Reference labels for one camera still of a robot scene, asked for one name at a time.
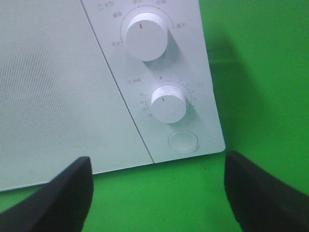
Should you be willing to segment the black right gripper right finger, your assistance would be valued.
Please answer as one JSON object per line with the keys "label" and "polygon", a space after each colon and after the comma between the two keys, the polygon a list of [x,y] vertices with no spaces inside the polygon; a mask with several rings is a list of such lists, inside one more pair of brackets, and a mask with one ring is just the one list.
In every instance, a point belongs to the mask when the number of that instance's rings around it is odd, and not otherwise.
{"label": "black right gripper right finger", "polygon": [[244,232],[307,232],[309,196],[236,151],[225,157],[224,187]]}

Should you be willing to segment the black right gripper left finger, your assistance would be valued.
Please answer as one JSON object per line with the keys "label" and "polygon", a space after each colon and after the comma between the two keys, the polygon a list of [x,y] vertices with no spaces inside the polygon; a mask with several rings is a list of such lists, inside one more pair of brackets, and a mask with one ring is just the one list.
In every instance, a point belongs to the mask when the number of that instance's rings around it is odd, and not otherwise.
{"label": "black right gripper left finger", "polygon": [[90,157],[79,157],[41,189],[0,215],[2,232],[80,232],[94,182]]}

